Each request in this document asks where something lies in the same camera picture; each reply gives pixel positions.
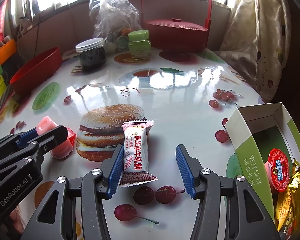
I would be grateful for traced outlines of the person's left hand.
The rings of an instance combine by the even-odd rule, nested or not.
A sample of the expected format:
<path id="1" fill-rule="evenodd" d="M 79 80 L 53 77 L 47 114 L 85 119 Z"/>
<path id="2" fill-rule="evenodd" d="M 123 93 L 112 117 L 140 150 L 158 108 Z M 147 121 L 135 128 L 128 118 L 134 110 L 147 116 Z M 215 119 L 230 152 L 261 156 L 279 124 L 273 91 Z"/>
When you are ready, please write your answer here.
<path id="1" fill-rule="evenodd" d="M 23 220 L 20 216 L 20 210 L 19 207 L 16 207 L 9 215 L 9 218 L 12 221 L 12 225 L 15 228 L 15 230 L 22 234 L 24 231 L 24 225 L 23 225 Z"/>

